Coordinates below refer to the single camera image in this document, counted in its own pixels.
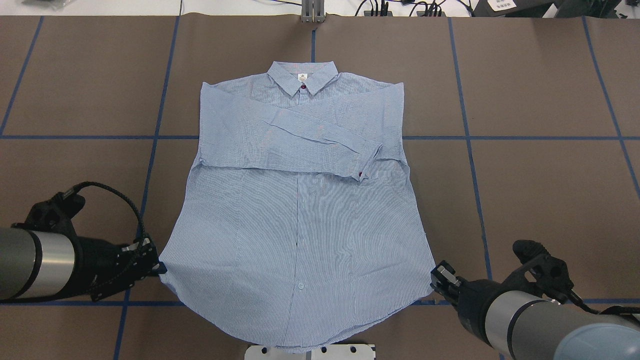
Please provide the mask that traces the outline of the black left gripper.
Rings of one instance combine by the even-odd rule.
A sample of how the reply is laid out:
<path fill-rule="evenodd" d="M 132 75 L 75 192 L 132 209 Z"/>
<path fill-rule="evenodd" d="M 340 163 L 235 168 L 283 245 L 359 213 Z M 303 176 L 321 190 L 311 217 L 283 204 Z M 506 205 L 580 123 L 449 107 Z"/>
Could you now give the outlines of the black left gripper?
<path fill-rule="evenodd" d="M 167 273 L 158 249 L 150 237 L 131 244 L 113 244 L 106 240 L 80 237 L 81 280 L 76 296 L 87 295 L 94 302 L 131 289 L 137 281 Z"/>

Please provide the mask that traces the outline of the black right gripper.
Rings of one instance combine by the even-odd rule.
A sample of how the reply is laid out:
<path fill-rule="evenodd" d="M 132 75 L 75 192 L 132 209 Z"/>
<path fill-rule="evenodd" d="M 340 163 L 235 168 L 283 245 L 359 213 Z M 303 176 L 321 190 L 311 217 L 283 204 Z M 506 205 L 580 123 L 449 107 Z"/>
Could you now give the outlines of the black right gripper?
<path fill-rule="evenodd" d="M 464 329 L 489 346 L 486 320 L 490 305 L 501 294 L 501 284 L 488 279 L 462 281 L 458 293 L 455 269 L 446 260 L 430 271 L 430 287 L 441 296 L 457 296 L 454 306 Z"/>

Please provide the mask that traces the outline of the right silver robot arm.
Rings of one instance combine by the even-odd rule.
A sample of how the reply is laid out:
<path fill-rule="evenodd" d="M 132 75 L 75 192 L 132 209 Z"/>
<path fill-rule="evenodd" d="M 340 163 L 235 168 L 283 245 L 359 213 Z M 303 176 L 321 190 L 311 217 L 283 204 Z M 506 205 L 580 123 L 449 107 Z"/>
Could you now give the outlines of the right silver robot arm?
<path fill-rule="evenodd" d="M 566 264 L 538 255 L 503 282 L 466 280 L 442 261 L 431 287 L 457 312 L 462 327 L 512 360 L 637 360 L 639 314 L 622 308 L 574 310 Z"/>

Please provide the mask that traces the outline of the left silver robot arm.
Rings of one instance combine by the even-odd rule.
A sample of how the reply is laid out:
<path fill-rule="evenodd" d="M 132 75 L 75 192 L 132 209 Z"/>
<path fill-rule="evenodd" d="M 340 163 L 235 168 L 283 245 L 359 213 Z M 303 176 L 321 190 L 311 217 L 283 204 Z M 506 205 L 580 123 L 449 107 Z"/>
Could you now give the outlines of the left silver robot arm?
<path fill-rule="evenodd" d="M 89 296 L 98 302 L 167 272 L 148 237 L 113 244 L 27 228 L 2 228 L 2 304 L 39 303 Z"/>

